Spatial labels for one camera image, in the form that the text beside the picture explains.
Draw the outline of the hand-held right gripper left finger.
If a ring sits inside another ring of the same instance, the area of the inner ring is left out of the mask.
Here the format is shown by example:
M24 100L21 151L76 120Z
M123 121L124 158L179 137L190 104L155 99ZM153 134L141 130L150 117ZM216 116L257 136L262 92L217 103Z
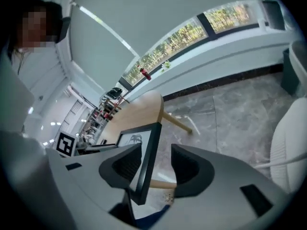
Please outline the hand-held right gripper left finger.
M137 230L130 201L130 181L120 175L141 162L141 146L61 158L47 150L58 195L69 211L72 230Z

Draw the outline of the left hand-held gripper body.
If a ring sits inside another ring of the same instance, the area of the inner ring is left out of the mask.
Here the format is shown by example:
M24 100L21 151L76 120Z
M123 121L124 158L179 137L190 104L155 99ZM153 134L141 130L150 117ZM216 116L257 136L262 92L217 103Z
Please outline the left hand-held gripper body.
M67 132L60 132L55 150L62 157L74 157L79 156L79 151L84 151L89 144L84 141L83 138L71 135Z

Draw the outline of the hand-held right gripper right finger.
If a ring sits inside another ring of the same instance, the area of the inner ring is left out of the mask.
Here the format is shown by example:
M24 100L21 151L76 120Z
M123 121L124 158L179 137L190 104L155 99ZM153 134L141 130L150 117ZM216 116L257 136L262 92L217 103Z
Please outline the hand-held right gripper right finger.
M153 230L258 229L287 199L273 181L234 157L172 144L171 165L174 201Z

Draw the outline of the large black picture frame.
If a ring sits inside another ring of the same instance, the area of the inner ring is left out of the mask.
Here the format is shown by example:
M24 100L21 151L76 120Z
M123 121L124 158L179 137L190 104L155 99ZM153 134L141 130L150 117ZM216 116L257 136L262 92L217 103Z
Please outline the large black picture frame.
M125 159L124 178L129 181L130 197L137 205L146 202L153 173L162 125L159 122L121 131L117 147L137 145L135 153Z

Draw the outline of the person's left forearm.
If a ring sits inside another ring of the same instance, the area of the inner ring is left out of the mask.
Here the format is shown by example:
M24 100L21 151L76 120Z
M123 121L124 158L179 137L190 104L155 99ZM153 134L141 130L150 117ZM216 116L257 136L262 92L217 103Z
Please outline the person's left forearm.
M0 164L18 197L51 230L75 230L56 186L45 148L33 138L0 131Z

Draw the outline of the wooden coffee table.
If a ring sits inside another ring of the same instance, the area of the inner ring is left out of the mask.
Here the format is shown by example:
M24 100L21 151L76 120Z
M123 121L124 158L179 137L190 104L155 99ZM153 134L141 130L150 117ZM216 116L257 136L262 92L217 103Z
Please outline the wooden coffee table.
M104 127L97 144L116 144L121 131L159 122L162 119L192 133L192 129L164 111L164 100L157 91L148 91L125 105Z

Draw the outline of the wooden shelf rack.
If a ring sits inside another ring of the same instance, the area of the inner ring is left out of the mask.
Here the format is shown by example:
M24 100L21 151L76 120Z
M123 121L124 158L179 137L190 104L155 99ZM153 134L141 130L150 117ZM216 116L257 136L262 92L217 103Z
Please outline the wooden shelf rack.
M99 105L99 112L104 119L111 120L113 116L122 109L123 105L129 103L130 102L122 96L116 100L104 98Z

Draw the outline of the person in white shirt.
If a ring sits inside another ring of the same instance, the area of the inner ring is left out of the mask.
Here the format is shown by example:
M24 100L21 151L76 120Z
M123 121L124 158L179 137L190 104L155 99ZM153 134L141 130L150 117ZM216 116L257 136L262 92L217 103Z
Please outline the person in white shirt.
M6 48L0 53L0 160L5 151L16 151L18 138L34 140L41 148L47 147L36 139L38 127L32 136L22 131L35 97L13 70Z

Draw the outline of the round white wooden side table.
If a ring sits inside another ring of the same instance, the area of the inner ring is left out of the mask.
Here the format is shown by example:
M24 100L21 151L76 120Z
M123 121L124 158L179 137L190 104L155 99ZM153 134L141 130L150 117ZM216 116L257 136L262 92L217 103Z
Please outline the round white wooden side table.
M307 42L292 42L289 59L305 95L292 103L278 123L272 137L270 162L254 168L269 168L273 182L293 193L307 175Z

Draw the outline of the person's dark blue trousers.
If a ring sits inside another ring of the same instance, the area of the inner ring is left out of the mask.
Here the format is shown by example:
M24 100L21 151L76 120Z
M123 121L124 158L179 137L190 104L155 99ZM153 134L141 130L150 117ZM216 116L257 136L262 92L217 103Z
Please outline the person's dark blue trousers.
M141 230L150 229L170 208L170 205L165 205L162 210L150 214L144 218L139 218L136 221L136 227Z

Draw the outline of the dark soda bottle red cap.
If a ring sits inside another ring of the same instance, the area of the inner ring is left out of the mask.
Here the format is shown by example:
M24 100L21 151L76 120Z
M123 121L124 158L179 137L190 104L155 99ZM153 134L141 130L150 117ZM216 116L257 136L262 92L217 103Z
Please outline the dark soda bottle red cap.
M147 70L142 68L140 65L137 66L139 72L147 79L147 80L151 80L151 76L148 74Z

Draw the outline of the white window ledge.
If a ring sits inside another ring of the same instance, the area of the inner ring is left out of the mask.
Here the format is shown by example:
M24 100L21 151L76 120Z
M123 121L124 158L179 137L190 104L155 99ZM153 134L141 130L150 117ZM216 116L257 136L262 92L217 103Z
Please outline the white window ledge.
M172 94L225 76L280 64L283 51L301 37L293 31L259 28L241 31L203 44L171 61L165 72L157 71L126 99L156 90L162 96Z

